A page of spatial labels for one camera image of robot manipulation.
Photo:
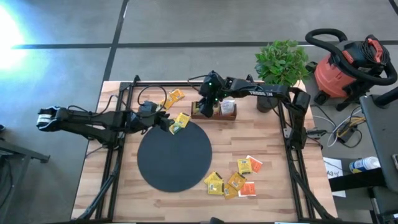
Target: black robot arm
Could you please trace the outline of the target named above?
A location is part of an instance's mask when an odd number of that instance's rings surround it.
[[[144,134],[156,125],[167,131],[172,120],[164,111],[156,112],[157,104],[145,101],[138,112],[131,110],[92,113],[52,106],[39,111],[37,127],[40,131],[64,130],[80,134],[88,139],[97,139],[102,145],[114,147],[115,133]]]
[[[293,101],[291,101],[289,93],[294,93]],[[303,149],[307,140],[304,117],[310,103],[310,95],[301,89],[285,85],[258,84],[240,78],[227,77],[224,80],[219,74],[211,71],[205,77],[199,94],[203,96],[200,100],[201,113],[207,117],[213,115],[215,103],[223,101],[229,96],[242,98],[251,95],[277,98],[291,114],[292,130],[288,138],[289,146],[292,149]]]

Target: butcher block tabletop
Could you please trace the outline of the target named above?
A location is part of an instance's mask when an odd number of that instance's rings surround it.
[[[98,111],[104,110],[111,95],[119,93],[119,85],[120,82],[104,82]],[[168,92],[175,88],[181,89],[185,98],[174,103],[167,111],[170,113],[170,118],[177,117],[180,112],[190,114],[191,102],[201,98],[190,87],[165,87]],[[137,96],[141,90],[141,87],[134,87],[132,100],[134,111],[138,109]],[[149,88],[141,96],[141,101],[150,100],[155,103],[163,99],[164,92],[159,88]],[[112,99],[108,111],[115,109],[116,100]],[[213,155],[207,175],[215,170],[226,184],[231,175],[238,171],[236,162],[238,159],[250,155],[262,162],[262,168],[257,174],[245,175],[248,182],[254,182],[257,196],[226,200],[222,195],[208,195],[203,180],[183,192],[168,193],[154,189],[142,178],[137,166],[137,151],[143,136],[140,133],[128,134],[113,221],[205,222],[211,217],[225,222],[297,221],[284,141],[277,115],[272,110],[268,113],[258,112],[255,96],[235,100],[237,105],[235,121],[192,119],[191,122],[199,125],[211,142]],[[305,127],[307,129],[314,127],[310,108],[305,116]],[[308,140],[303,150],[310,189],[327,211],[337,217],[320,147],[311,143],[313,142]],[[87,152],[100,146],[97,141],[90,141]],[[81,215],[97,195],[101,186],[105,159],[106,149],[100,149],[85,159],[72,218]],[[106,216],[108,211],[110,191],[111,188],[105,198],[103,216]],[[304,214],[307,214],[302,192],[300,198]]]

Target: concrete floor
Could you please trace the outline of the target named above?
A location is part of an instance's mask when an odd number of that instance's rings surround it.
[[[0,12],[7,12],[19,29],[15,38],[0,37],[13,44],[95,44],[111,43],[122,0],[0,0]],[[369,19],[369,15],[378,16]],[[128,42],[223,42],[304,40],[311,29],[334,27],[349,39],[362,40],[374,34],[380,40],[398,37],[398,17],[388,0],[221,0],[221,1],[133,1],[125,16],[120,43]],[[398,66],[398,46],[389,45],[392,62]],[[310,60],[327,52],[306,47]],[[185,80],[216,70],[222,76],[255,75],[254,53],[258,47],[217,47],[177,49],[119,49],[110,80]],[[109,49],[12,50],[20,60],[0,68],[0,123],[7,126],[7,141],[50,154],[48,164],[32,162],[23,188],[15,198],[9,223],[49,223],[70,218],[87,141],[63,131],[43,133],[35,122],[39,108],[79,105],[95,110]],[[9,55],[0,55],[10,59]],[[317,87],[305,82],[309,93]],[[373,93],[391,89],[375,87]],[[323,107],[340,122],[354,108],[338,113]],[[316,108],[315,115],[323,116]],[[331,129],[322,120],[319,128]],[[326,157],[359,158],[375,155],[366,125],[362,143],[355,149],[340,144],[326,147]],[[348,198],[336,198],[339,217],[363,221],[368,215],[364,192],[349,191]],[[353,210],[353,205],[362,207]]]

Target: shop vacuum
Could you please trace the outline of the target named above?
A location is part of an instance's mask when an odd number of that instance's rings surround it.
[[[339,43],[315,39],[314,36],[329,34],[338,38]],[[390,62],[388,50],[373,35],[362,42],[354,42],[337,29],[316,29],[305,36],[305,40],[330,52],[319,63],[310,62],[306,68],[313,72],[319,92],[314,102],[324,104],[329,98],[345,98],[337,104],[342,111],[350,103],[359,103],[359,97],[374,85],[386,86],[397,81],[397,72]]]

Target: black circular plate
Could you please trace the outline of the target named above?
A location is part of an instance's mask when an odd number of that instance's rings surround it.
[[[149,185],[165,192],[181,192],[206,175],[211,163],[210,140],[193,122],[175,135],[157,126],[142,139],[137,163]]]

